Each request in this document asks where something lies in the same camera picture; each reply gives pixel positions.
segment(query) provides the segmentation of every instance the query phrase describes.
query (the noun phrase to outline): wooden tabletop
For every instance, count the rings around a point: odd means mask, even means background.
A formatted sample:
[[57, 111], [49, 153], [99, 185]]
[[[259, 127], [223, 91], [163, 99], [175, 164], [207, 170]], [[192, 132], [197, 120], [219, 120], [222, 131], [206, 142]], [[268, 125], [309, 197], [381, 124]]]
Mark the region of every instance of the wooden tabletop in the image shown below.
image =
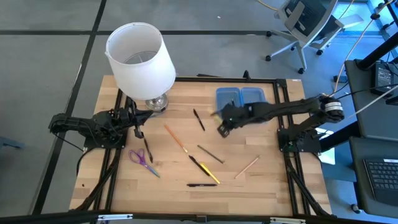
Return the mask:
[[[222, 138], [216, 130], [219, 124], [208, 112], [209, 109], [215, 109], [215, 93], [220, 87], [259, 87], [264, 90], [266, 100], [275, 103], [271, 84], [175, 82], [169, 91], [169, 107], [164, 114], [149, 119], [141, 128], [154, 157], [154, 163], [150, 165], [160, 174], [160, 178], [130, 161], [130, 149], [145, 149], [144, 141], [135, 138], [131, 129], [119, 163], [111, 207], [113, 212], [292, 215], [284, 159], [277, 143], [277, 118], [232, 130], [227, 138]], [[287, 80], [287, 89], [291, 101], [304, 98], [300, 80]], [[117, 92], [113, 76], [105, 75], [95, 113], [113, 108]], [[143, 101], [136, 103], [138, 108], [146, 108]], [[197, 110], [205, 132], [194, 116], [193, 108]], [[300, 123], [307, 117], [307, 114], [295, 115], [294, 122]], [[164, 128], [165, 124], [181, 140], [190, 155], [207, 165], [220, 180], [219, 186], [186, 186], [188, 183], [215, 182], [189, 159]], [[225, 163], [219, 163], [197, 148], [198, 144], [225, 160]], [[257, 155], [261, 155], [261, 158], [234, 179]], [[323, 209], [331, 212], [319, 160], [312, 154], [300, 155], [308, 189]], [[82, 160], [70, 208], [79, 206], [93, 190], [98, 182], [103, 156], [104, 149], [95, 149]], [[108, 186], [104, 188], [100, 208], [104, 208], [107, 192]], [[303, 213], [297, 186], [296, 195], [298, 209]]]

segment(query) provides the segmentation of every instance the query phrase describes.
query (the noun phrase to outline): white lampshade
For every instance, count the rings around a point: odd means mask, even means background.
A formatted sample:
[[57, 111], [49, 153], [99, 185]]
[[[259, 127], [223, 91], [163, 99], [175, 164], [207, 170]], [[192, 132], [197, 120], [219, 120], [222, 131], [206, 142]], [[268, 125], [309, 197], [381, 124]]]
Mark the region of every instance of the white lampshade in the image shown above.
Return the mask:
[[119, 27], [109, 36], [105, 54], [118, 87], [132, 99], [157, 98], [174, 83], [175, 69], [162, 34], [150, 24]]

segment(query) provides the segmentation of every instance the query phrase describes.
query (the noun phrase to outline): blue container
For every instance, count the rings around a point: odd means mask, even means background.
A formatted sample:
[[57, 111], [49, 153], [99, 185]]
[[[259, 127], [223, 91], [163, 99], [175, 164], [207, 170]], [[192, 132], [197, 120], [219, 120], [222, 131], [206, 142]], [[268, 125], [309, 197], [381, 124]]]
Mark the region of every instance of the blue container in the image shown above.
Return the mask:
[[242, 106], [241, 92], [239, 88], [228, 87], [218, 88], [216, 90], [216, 105], [217, 110], [221, 110], [225, 105], [234, 101], [235, 106]]
[[262, 88], [244, 87], [241, 89], [241, 96], [243, 104], [266, 102], [266, 96], [264, 95]]

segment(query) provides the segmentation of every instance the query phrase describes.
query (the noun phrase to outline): lamp base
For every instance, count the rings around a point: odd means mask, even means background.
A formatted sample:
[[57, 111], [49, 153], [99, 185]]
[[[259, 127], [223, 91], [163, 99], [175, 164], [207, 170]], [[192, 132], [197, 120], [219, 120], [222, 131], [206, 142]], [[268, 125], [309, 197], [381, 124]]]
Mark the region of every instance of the lamp base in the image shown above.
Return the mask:
[[169, 101], [167, 99], [167, 95], [163, 94], [160, 97], [146, 100], [145, 104], [150, 110], [153, 110], [155, 113], [161, 113], [166, 110], [166, 107], [169, 105]]

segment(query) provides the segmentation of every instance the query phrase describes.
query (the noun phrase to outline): concrete floor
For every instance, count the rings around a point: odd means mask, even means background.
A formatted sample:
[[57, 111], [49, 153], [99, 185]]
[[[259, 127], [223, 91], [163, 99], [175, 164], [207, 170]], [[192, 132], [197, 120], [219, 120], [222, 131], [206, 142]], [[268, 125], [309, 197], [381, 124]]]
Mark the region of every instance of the concrete floor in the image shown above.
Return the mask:
[[[0, 1], [0, 30], [91, 30], [100, 2], [3, 0]], [[277, 7], [282, 1], [266, 2]], [[336, 16], [345, 10], [346, 5], [343, 3], [337, 7]], [[370, 14], [364, 4], [355, 5], [350, 11], [363, 13], [364, 18]], [[251, 0], [108, 1], [99, 29], [113, 30], [128, 22], [148, 22], [160, 30], [284, 29], [280, 21], [274, 19], [271, 10]], [[358, 26], [350, 30], [361, 29]], [[111, 74], [104, 55], [107, 38], [103, 35], [95, 39], [73, 110], [74, 116], [90, 117], [93, 114], [102, 76]], [[315, 54], [316, 50], [306, 49], [308, 69], [304, 75], [299, 75], [300, 60], [296, 52], [284, 52], [274, 57], [272, 62], [263, 61], [265, 55], [287, 42], [276, 36], [269, 39], [236, 35], [164, 36], [180, 76], [205, 73], [241, 77], [243, 71], [249, 70], [253, 78], [300, 78], [307, 97], [333, 91], [331, 78], [338, 73], [357, 38], [337, 37], [321, 57]], [[87, 35], [0, 35], [0, 136], [26, 145], [19, 150], [4, 147], [0, 151], [2, 217], [29, 213], [54, 140], [48, 132], [48, 123], [53, 114], [65, 108], [87, 41]], [[366, 36], [350, 58], [363, 58], [383, 42], [381, 36]], [[354, 112], [350, 98], [344, 98], [343, 104], [345, 113]], [[325, 128], [336, 131], [353, 121], [344, 120]], [[75, 133], [68, 133], [66, 138], [79, 146], [83, 144], [83, 138]], [[80, 155], [80, 151], [64, 144], [44, 213], [67, 211]], [[397, 222], [349, 211], [347, 206], [355, 203], [352, 183], [326, 180], [326, 185], [335, 215]]]

